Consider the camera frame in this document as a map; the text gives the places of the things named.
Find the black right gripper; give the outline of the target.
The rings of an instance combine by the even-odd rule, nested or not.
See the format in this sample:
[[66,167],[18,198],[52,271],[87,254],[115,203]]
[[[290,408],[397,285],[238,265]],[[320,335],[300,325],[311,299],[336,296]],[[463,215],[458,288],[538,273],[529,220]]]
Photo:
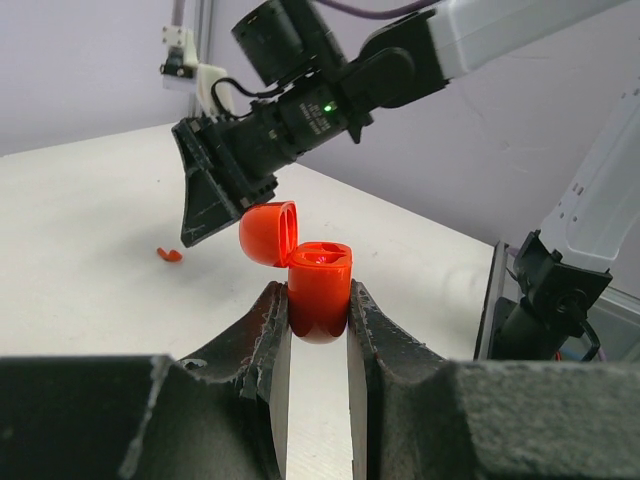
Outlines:
[[274,101],[255,100],[242,119],[185,118],[172,128],[185,175],[180,239],[193,247],[240,219],[273,188],[273,174],[347,132],[361,140],[373,118],[336,86],[296,84]]

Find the orange charging case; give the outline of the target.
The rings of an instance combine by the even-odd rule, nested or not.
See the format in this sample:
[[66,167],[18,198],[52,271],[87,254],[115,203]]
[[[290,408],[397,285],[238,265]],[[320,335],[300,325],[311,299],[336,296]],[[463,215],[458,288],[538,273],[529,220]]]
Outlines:
[[252,261],[288,272],[288,323],[295,336],[327,344],[343,334],[354,263],[351,247],[330,241],[300,242],[293,201],[246,211],[239,224],[239,243]]

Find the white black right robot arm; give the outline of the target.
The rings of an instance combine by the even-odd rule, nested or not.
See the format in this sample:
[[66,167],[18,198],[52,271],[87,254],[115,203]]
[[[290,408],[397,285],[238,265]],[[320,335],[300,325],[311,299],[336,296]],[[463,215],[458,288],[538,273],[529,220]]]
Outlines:
[[383,310],[438,353],[472,356],[494,244],[519,245],[638,84],[639,5],[624,2],[381,110],[279,172],[303,240],[350,245]]

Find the aluminium frame post right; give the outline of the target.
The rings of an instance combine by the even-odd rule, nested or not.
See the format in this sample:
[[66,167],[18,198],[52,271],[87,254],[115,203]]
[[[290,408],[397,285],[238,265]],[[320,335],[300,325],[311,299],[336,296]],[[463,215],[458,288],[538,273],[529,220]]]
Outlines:
[[210,42],[214,20],[214,1],[175,0],[172,6],[171,24],[189,27],[194,34],[198,59],[210,61]]

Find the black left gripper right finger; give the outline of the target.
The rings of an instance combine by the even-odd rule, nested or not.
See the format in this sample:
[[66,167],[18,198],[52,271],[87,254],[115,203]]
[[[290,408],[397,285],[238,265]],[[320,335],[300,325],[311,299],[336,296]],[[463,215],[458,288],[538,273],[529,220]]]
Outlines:
[[357,479],[639,475],[635,364],[448,360],[357,281],[347,356]]

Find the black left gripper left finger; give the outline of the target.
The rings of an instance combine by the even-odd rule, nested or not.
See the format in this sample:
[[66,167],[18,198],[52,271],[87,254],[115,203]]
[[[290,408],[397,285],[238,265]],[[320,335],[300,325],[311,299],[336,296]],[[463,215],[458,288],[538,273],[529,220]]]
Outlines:
[[5,479],[282,479],[291,332],[283,284],[182,359],[5,356]]

